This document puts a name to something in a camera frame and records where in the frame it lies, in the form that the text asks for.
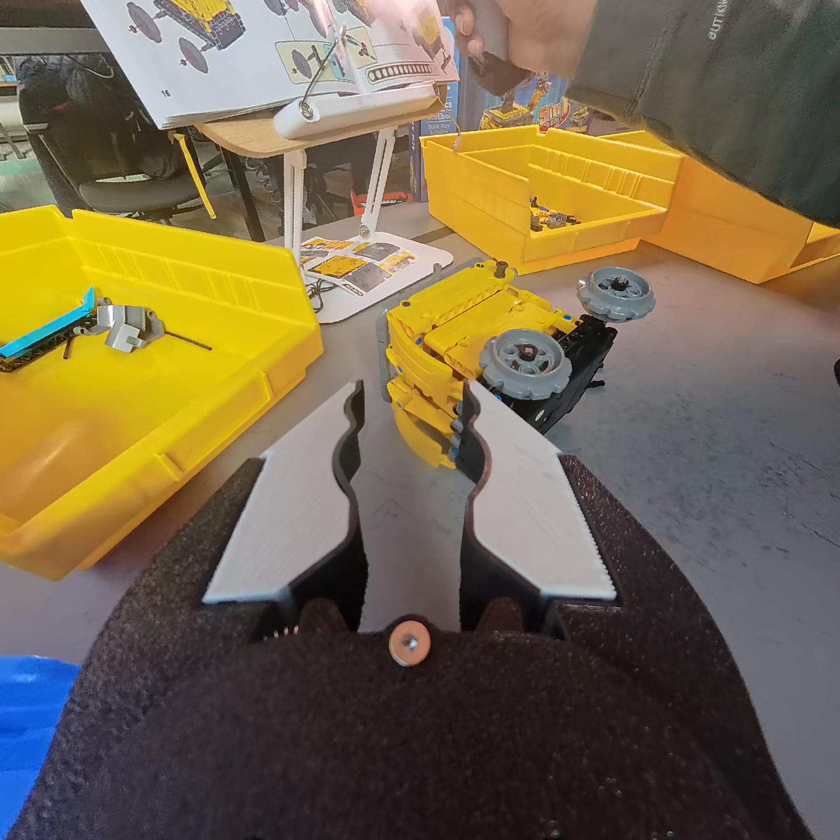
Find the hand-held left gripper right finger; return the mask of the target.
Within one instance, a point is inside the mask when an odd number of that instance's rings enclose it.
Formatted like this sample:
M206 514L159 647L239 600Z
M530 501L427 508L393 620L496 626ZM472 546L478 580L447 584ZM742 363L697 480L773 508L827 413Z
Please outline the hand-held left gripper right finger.
M563 635L562 610L618 609L603 540L560 450L477 381L465 385L459 469L465 506L459 628L478 630L493 602L518 609L525 632Z

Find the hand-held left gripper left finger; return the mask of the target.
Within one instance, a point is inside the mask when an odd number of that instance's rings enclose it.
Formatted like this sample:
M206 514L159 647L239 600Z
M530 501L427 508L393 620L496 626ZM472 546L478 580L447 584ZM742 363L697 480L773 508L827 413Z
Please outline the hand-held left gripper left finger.
M264 451L203 606L269 605L291 629L326 601L359 632L366 553L352 478L364 421L364 383L350 381Z

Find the yellow storage bin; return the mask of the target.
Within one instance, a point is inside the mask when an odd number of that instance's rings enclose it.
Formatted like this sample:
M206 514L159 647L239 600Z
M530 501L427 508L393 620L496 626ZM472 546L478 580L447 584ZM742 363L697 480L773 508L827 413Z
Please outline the yellow storage bin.
M426 137L429 213L520 275L635 249L665 221L680 160L535 126ZM529 202L582 224L533 234Z
M320 327L279 247L55 206L2 215L2 346L98 299L153 310L122 353L82 334L2 373L2 562L89 569L304 378Z
M755 285L825 261L838 261L839 231L816 224L705 165L645 131L602 137L680 160L661 230L643 238L702 265Z

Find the heap of mixed lego parts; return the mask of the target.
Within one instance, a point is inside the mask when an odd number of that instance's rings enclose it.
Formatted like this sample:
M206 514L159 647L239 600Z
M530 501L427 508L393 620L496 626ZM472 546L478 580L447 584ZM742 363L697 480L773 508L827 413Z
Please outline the heap of mixed lego parts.
M530 197L529 212L529 231L533 234L543 233L546 230L576 227L582 224L581 220L572 213L565 213L541 204L537 196Z

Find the grey lego wheel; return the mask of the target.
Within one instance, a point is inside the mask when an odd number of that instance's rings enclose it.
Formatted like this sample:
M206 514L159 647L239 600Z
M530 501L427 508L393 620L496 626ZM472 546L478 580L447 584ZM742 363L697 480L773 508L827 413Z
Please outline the grey lego wheel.
M558 340L525 328L489 339L479 354L479 367L487 388L520 401L544 401L561 394L573 371Z
M587 314L602 322L640 320L656 305L653 289L645 278L615 266L594 269L582 278L576 297Z

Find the yellow lego vehicle model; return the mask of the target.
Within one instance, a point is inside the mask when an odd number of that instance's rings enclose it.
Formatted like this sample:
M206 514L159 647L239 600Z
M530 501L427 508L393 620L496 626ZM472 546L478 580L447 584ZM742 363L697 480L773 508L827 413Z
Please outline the yellow lego vehicle model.
M520 401L488 388L542 435L578 405L617 330L589 314L578 318L520 286L504 261L478 259L436 274L436 282L390 310L377 323L382 392L409 448L432 467L456 469L465 383L481 378L479 356L491 338L510 329L536 329L559 341L571 360L570 383L544 401Z

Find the blue storage bin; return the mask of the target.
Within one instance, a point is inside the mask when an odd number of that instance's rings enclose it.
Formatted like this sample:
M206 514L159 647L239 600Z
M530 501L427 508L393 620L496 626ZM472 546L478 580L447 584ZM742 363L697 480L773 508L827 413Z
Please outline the blue storage bin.
M39 656L1 657L1 836L44 764L80 667Z

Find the person's right forearm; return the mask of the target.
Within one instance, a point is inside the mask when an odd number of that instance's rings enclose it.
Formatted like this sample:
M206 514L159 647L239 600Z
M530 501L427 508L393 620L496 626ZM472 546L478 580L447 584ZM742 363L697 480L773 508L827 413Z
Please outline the person's right forearm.
M839 3L598 2L573 97L839 225Z

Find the blue lego set box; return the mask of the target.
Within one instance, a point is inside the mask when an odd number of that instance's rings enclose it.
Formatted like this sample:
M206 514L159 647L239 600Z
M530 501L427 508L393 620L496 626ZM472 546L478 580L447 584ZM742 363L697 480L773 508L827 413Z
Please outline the blue lego set box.
M424 153L421 139L456 133L457 130L497 130L536 125L549 129L587 133L591 110L566 94L565 79L529 74L513 90L494 95L480 86L466 58L455 49L458 81L448 85L444 110L433 117L412 122L408 131L409 176L413 200L427 202Z

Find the lego sticker sheet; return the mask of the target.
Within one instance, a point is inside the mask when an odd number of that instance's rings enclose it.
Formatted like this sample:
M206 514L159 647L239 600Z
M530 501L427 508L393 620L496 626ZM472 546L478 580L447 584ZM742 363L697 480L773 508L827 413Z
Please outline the lego sticker sheet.
M358 296L417 262L410 250L385 241L311 238L301 246L301 267L308 287L341 287Z

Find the lego instruction booklet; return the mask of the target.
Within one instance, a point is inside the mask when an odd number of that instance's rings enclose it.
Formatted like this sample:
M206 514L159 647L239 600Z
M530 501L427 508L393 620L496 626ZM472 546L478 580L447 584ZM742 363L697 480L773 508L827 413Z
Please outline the lego instruction booklet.
M437 2L81 4L161 129L459 79Z

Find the long black lego beam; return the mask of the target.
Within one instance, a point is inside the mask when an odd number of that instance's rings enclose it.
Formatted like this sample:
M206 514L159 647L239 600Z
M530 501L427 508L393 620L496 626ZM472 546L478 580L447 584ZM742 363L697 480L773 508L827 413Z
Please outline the long black lego beam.
M95 318L87 317L73 322L71 325L59 329L42 339L31 343L24 351L14 357L1 356L1 372L11 374L44 357L58 348L66 348L76 337L82 335L83 330L89 330L95 324Z

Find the person's right hand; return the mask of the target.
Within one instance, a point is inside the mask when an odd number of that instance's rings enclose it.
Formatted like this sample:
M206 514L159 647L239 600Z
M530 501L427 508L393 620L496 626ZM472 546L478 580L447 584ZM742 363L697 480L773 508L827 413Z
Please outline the person's right hand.
M596 1L496 1L508 21L508 58L538 73L574 77L592 29ZM485 52L485 29L476 24L475 4L438 2L453 19L458 49L470 57Z

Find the cyan strip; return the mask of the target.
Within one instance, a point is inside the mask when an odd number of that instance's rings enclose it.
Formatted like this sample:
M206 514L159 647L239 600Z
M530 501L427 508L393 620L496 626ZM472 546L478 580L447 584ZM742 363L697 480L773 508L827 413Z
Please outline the cyan strip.
M96 288L90 287L84 294L81 304L48 321L27 334L4 344L1 357L4 360L19 358L48 339L59 335L85 321L95 312L97 306Z

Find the black office chair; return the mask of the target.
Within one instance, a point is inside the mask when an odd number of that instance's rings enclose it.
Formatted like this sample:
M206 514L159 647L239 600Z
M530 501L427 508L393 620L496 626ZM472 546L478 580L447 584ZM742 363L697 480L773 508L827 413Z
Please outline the black office chair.
M27 138L59 210L168 221L200 192L112 54L14 58Z

